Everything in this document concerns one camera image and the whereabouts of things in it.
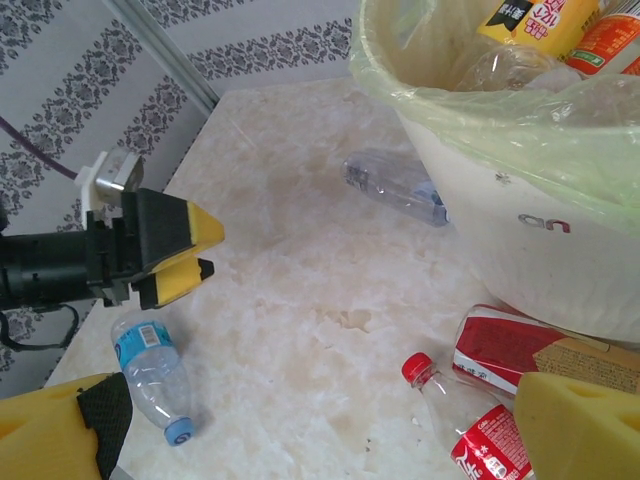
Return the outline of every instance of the plastic bottle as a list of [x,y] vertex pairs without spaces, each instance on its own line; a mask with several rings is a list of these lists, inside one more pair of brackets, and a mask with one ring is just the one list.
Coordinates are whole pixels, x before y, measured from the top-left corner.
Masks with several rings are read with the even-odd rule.
[[478,27],[455,62],[449,89],[521,88],[536,75],[553,68],[554,59],[564,61],[585,31],[617,1],[505,0]]
[[167,328],[153,313],[134,312],[113,325],[111,341],[136,407],[164,430],[169,445],[189,440],[195,432],[189,379]]
[[402,374],[422,392],[440,444],[470,480],[535,478],[513,415],[493,395],[445,377],[424,353]]
[[449,223],[433,182],[417,162],[412,165],[379,150],[354,152],[342,165],[342,177],[367,197],[417,220],[434,227]]
[[586,75],[640,75],[640,0],[609,11],[584,36],[567,65]]

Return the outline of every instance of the trash can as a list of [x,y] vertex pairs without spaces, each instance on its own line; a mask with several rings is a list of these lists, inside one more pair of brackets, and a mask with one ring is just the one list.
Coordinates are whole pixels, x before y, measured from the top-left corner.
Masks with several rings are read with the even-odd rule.
[[547,91],[442,87],[493,0],[362,0],[351,71],[393,106],[497,298],[640,343],[640,78]]

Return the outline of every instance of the green plastic bag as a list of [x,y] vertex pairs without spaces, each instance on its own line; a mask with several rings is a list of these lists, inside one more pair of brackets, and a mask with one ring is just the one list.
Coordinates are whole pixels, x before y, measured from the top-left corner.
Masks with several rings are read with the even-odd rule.
[[496,0],[361,0],[351,71],[369,95],[497,171],[640,235],[640,77],[554,94],[442,89]]

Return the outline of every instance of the wall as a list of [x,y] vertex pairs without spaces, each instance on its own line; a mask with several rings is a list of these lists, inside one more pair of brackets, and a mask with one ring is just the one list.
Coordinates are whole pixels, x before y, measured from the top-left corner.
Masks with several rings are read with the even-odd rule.
[[[124,145],[145,159],[145,182],[162,189],[206,120],[182,88],[100,0],[0,0],[0,111],[34,144],[78,171]],[[78,190],[0,131],[6,235],[80,228]],[[84,317],[90,302],[76,305]],[[68,313],[8,314],[24,343],[54,343]],[[62,351],[0,346],[0,398],[38,388]]]
[[219,95],[348,75],[358,0],[140,0]]

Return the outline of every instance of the black cable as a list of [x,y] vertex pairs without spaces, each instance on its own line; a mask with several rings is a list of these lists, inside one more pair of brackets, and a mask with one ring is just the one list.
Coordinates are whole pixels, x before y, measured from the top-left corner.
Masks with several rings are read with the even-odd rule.
[[68,308],[73,315],[71,328],[67,331],[62,342],[48,345],[24,345],[18,343],[9,336],[9,319],[7,319],[7,316],[3,312],[0,312],[0,343],[15,352],[38,352],[52,348],[67,348],[71,344],[71,340],[73,340],[73,336],[76,334],[76,330],[80,324],[80,315],[78,315],[78,311],[71,305],[60,305],[58,310],[62,308]]
[[24,135],[22,135],[18,130],[13,128],[9,122],[7,122],[2,116],[0,116],[0,127],[9,134],[11,138],[13,138],[16,142],[18,142],[22,147],[29,152],[31,155],[36,157],[45,165],[51,167],[56,172],[64,175],[71,180],[74,180],[77,176],[75,172],[72,172],[67,167],[60,165],[54,159],[45,155],[44,152],[41,152],[33,143],[29,141]]

